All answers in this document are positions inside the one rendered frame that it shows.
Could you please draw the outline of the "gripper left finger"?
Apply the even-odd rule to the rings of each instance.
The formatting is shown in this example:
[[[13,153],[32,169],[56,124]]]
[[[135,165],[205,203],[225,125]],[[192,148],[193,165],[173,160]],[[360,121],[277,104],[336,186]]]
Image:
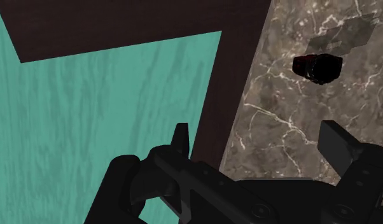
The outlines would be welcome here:
[[[147,224],[148,199],[160,198],[181,224],[279,224],[277,211],[204,162],[188,158],[188,124],[144,160],[117,156],[109,164],[84,224]]]

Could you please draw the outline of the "black and red wristwatch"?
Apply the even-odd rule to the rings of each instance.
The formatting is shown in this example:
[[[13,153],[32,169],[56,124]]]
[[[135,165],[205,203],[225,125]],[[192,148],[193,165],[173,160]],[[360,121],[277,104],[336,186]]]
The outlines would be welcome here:
[[[336,80],[341,73],[343,58],[322,54],[308,54],[293,58],[292,71],[318,85]]]

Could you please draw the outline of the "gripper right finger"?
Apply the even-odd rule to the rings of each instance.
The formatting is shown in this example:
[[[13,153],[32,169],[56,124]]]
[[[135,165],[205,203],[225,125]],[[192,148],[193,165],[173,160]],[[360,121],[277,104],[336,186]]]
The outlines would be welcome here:
[[[383,224],[383,147],[323,120],[317,148],[340,176],[321,209],[321,224]]]

